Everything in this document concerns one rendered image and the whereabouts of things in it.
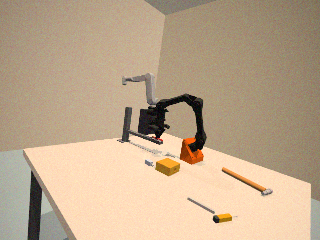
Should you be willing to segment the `wooden-handled hammer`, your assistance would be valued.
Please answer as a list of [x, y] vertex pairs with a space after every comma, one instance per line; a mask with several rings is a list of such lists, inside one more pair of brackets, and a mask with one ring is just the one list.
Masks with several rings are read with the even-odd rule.
[[237, 180], [246, 183], [250, 187], [262, 192], [261, 194], [263, 196], [264, 195], [268, 195], [268, 194], [272, 194], [274, 192], [273, 189], [271, 189], [271, 188], [266, 189], [266, 188], [264, 188], [264, 187], [262, 187], [262, 186], [260, 186], [260, 185], [258, 185], [256, 183], [254, 183], [253, 181], [251, 181], [251, 180], [249, 180], [249, 179], [247, 179], [247, 178], [245, 178], [243, 176], [240, 176], [240, 175], [238, 175], [238, 174], [236, 174], [236, 173], [234, 173], [234, 172], [232, 172], [232, 171], [230, 171], [230, 170], [228, 170], [228, 169], [226, 169], [224, 167], [222, 168], [222, 172], [224, 172], [224, 173], [236, 178]]

